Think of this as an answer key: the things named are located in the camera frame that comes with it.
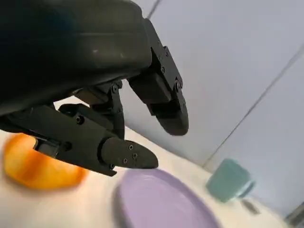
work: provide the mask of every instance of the teal mug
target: teal mug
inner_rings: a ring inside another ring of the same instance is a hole
[[[254,186],[250,173],[232,159],[225,159],[206,184],[209,193],[224,203],[245,197]]]

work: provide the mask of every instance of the table surface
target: table surface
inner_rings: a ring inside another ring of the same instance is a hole
[[[0,132],[0,143],[9,136]],[[159,168],[184,182],[213,211],[223,228],[287,228],[271,210],[249,199],[261,212],[251,214],[237,199],[226,204],[212,198],[205,189],[210,173],[180,158],[136,132],[126,128],[126,139],[140,143],[159,158]],[[126,169],[107,177],[91,172],[77,188],[38,193],[11,183],[0,175],[0,223],[3,228],[117,228],[113,192]]]

